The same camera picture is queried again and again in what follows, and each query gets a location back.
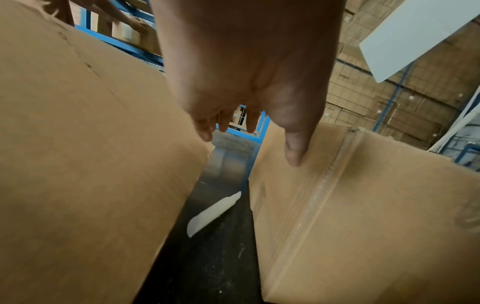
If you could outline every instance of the human hand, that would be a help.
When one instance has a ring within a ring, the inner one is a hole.
[[[140,33],[140,35],[148,35],[149,33],[149,26],[145,22],[137,19],[137,18],[130,18],[130,22],[128,24],[134,31]]]
[[[343,5],[246,2],[151,1],[166,78],[204,140],[217,122],[227,130],[238,105],[249,132],[265,109],[298,166],[324,111]]]

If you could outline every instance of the white panel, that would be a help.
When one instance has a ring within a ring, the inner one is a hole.
[[[480,14],[480,0],[405,0],[360,49],[381,82]]]

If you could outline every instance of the finger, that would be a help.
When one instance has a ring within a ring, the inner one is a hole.
[[[246,108],[246,131],[249,133],[255,132],[257,124],[259,123],[262,109],[259,106],[247,106]]]
[[[302,131],[285,130],[285,157],[290,166],[298,167],[309,149],[315,127]]]
[[[215,116],[212,116],[208,119],[208,125],[210,127],[210,131],[215,131],[215,129],[217,128],[217,121],[219,119],[219,116],[218,115],[215,115]]]
[[[204,141],[212,141],[212,131],[210,130],[210,125],[207,119],[192,119],[191,121],[193,122],[197,134]]]
[[[223,110],[218,115],[218,130],[220,132],[226,132],[229,129],[230,121],[234,116],[235,109]]]

